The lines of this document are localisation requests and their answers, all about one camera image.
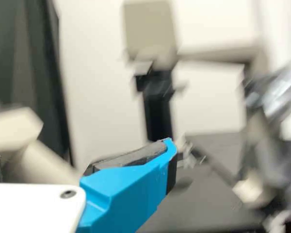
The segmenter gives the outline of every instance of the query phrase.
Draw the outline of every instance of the white wall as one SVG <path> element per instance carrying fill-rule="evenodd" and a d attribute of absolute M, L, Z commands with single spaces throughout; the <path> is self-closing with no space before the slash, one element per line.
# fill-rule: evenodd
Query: white wall
<path fill-rule="evenodd" d="M 122 0 L 56 0 L 69 126 L 77 166 L 136 149 L 146 142 L 133 68 L 123 59 Z M 257 36 L 250 0 L 175 0 L 181 49 L 248 42 Z M 184 132 L 239 130 L 243 125 L 241 66 L 182 64 L 175 81 L 188 82 L 172 101 L 176 139 Z"/>

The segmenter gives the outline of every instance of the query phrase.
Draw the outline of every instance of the white metal plate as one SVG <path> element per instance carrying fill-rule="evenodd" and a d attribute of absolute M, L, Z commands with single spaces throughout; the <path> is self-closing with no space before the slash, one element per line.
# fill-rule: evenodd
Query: white metal plate
<path fill-rule="evenodd" d="M 75 195 L 61 198 L 68 190 Z M 74 232 L 84 207 L 77 186 L 0 183 L 0 232 Z"/>

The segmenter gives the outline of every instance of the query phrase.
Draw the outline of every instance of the gray table surface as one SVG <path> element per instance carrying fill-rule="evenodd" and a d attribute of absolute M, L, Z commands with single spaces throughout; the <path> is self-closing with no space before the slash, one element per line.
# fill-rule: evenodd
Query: gray table surface
<path fill-rule="evenodd" d="M 188 139 L 237 173 L 240 134 L 208 134 Z M 231 188 L 205 164 L 177 170 L 175 188 L 138 232 L 229 232 L 261 226 L 262 220 L 258 213 L 242 206 Z"/>

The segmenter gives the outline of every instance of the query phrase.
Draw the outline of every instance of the screw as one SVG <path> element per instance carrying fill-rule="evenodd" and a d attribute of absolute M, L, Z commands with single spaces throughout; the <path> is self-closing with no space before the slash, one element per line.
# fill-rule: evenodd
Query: screw
<path fill-rule="evenodd" d="M 64 191 L 60 197 L 63 198 L 63 199 L 68 199 L 68 198 L 71 198 L 73 197 L 74 195 L 76 195 L 76 191 L 73 191 L 73 190 L 67 190 L 67 191 Z"/>

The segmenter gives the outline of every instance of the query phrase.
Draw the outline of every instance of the white panel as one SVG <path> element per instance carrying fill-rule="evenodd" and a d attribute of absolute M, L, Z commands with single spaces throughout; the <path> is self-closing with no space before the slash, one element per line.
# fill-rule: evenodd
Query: white panel
<path fill-rule="evenodd" d="M 61 194 L 75 191 L 73 197 Z M 85 206 L 80 187 L 0 183 L 0 232 L 75 232 Z"/>

